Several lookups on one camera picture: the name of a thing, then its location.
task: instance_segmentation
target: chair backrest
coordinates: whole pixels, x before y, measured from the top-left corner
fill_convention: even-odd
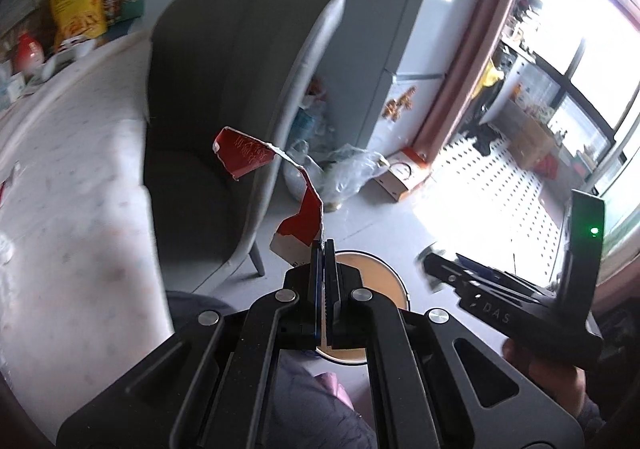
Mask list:
[[[213,169],[212,139],[223,126],[284,147],[344,3],[174,0],[152,35],[148,145],[193,152]],[[234,187],[244,243],[266,212],[277,169],[261,168]]]

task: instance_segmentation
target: clear plastic bag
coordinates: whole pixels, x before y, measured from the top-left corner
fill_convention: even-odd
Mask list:
[[[322,172],[322,168],[314,162],[314,159],[311,158],[308,153],[309,145],[305,140],[297,140],[291,144],[287,150],[287,155],[306,169],[314,187],[318,193],[321,193],[322,185],[324,184],[324,172]],[[289,162],[283,162],[282,174],[284,176],[284,182],[293,198],[302,202],[306,191],[306,181],[302,173]]]
[[[388,161],[380,153],[354,148],[350,144],[329,154],[328,161],[332,164],[324,170],[324,186],[320,193],[327,211],[340,208],[369,180],[389,169]]]

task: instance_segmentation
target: metal screw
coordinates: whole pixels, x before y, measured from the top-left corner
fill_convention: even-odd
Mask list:
[[[356,301],[369,301],[373,297],[371,291],[367,288],[356,288],[351,292],[351,297]]]
[[[276,299],[281,303],[290,303],[296,298],[296,293],[290,288],[283,288],[276,292]]]
[[[443,324],[449,320],[449,314],[442,308],[434,308],[429,311],[429,319],[432,323]]]
[[[220,321],[220,316],[213,310],[207,310],[198,315],[198,323],[202,326],[213,326],[218,321]]]

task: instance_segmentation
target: chair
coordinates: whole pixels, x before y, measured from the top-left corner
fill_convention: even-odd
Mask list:
[[[212,152],[223,126],[284,147],[345,0],[175,0],[152,33],[145,185],[162,278],[194,291],[247,255],[279,162],[233,181]]]

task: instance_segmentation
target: dark pants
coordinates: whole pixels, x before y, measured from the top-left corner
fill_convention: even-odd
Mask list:
[[[212,297],[167,292],[174,328],[180,330],[205,310],[234,313]],[[269,449],[373,449],[376,436],[367,423],[332,396],[288,353],[276,372],[269,423]]]

